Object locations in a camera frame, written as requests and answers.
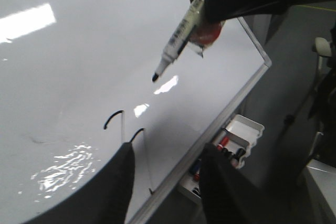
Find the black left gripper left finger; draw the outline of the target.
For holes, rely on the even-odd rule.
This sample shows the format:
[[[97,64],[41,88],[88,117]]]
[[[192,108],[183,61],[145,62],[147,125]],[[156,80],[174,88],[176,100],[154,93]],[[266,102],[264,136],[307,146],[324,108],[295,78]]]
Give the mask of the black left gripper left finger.
[[[133,145],[125,142],[78,191],[27,223],[125,223],[134,177]]]

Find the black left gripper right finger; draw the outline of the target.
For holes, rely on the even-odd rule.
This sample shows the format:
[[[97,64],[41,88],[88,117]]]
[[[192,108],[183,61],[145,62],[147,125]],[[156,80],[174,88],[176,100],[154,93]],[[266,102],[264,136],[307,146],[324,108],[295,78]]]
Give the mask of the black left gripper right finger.
[[[204,145],[199,186],[207,223],[297,222],[287,209],[234,168],[213,144]]]

